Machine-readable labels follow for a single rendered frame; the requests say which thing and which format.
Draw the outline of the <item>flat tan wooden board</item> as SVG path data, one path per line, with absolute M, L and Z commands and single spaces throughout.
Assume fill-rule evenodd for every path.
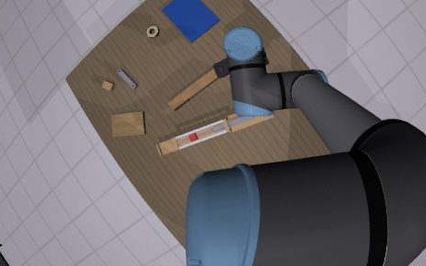
M 146 134 L 144 112 L 111 115 L 113 137 Z

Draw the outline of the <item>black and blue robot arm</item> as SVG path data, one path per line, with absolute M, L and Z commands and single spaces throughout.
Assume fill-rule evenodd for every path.
M 187 199 L 187 266 L 408 266 L 416 259 L 426 248 L 426 135 L 380 119 L 321 70 L 267 73 L 252 28 L 230 30 L 224 50 L 213 69 L 219 79 L 229 74 L 236 115 L 299 108 L 331 154 L 196 176 Z

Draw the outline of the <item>beige roll of masking tape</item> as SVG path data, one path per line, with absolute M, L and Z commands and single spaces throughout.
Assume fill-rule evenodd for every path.
M 155 33 L 154 34 L 152 34 L 152 31 L 153 30 L 155 30 Z M 157 28 L 157 27 L 155 27 L 155 26 L 150 26 L 148 29 L 147 29 L 147 35 L 149 36 L 149 37 L 151 37 L 151 38 L 156 38 L 158 35 L 159 35 L 159 33 L 160 33 L 160 30 Z

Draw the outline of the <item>blue flat rectangular sheet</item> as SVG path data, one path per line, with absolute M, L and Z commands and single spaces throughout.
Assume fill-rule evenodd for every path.
M 173 0 L 162 11 L 191 43 L 220 21 L 201 0 Z

